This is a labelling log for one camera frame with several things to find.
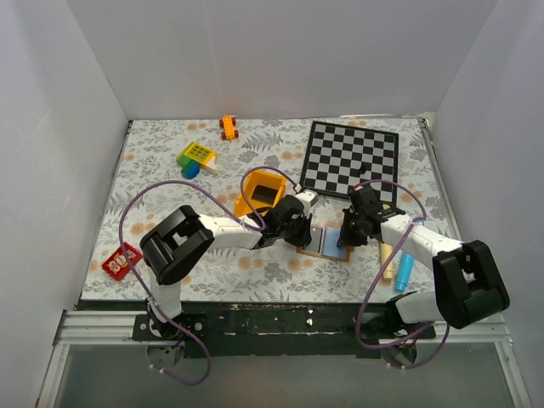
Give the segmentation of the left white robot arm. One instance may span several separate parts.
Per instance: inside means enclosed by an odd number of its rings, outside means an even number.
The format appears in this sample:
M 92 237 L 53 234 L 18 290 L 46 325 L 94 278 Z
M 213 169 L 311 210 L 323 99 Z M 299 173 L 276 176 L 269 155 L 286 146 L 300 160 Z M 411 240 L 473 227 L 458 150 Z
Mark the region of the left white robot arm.
M 139 243 L 144 262 L 152 271 L 153 332 L 164 340 L 179 334 L 180 282 L 206 252 L 222 248 L 256 250 L 271 247 L 279 239 L 306 247 L 311 242 L 311 209 L 316 202 L 317 194 L 311 190 L 284 196 L 264 214 L 262 231 L 252 229 L 257 224 L 254 215 L 247 214 L 236 222 L 200 215 L 188 205 L 162 220 Z

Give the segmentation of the dark credit card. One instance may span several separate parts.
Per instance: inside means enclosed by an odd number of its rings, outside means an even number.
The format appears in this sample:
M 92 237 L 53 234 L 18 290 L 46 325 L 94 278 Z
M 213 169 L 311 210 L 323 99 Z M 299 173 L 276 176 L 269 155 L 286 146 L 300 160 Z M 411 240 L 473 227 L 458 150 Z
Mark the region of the dark credit card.
M 324 230 L 320 226 L 312 225 L 310 227 L 311 242 L 305 247 L 307 252 L 320 253 L 321 241 Z
M 277 194 L 277 189 L 257 184 L 252 192 L 251 199 L 267 205 L 273 205 Z

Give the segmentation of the tan leather card holder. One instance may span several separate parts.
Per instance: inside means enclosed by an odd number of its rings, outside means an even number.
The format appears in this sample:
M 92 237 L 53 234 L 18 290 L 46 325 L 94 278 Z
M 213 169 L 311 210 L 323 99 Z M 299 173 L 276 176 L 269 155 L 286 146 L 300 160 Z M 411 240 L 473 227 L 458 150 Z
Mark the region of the tan leather card holder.
M 326 258 L 347 263 L 354 248 L 340 243 L 340 229 L 333 227 L 322 228 L 324 233 L 321 241 L 320 253 L 307 252 L 305 248 L 302 248 L 301 246 L 296 248 L 296 252 L 310 257 Z

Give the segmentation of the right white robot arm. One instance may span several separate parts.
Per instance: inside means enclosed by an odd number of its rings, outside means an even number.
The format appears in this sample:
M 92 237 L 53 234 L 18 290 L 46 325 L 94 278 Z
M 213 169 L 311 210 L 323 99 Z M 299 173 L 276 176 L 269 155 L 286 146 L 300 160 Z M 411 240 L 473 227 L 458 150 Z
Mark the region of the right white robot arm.
M 407 336 L 416 323 L 431 321 L 462 329 L 509 308 L 507 288 L 485 243 L 445 237 L 397 207 L 385 208 L 369 185 L 352 189 L 348 196 L 339 243 L 360 247 L 372 238 L 398 247 L 433 273 L 431 292 L 387 302 L 384 325 L 391 336 Z

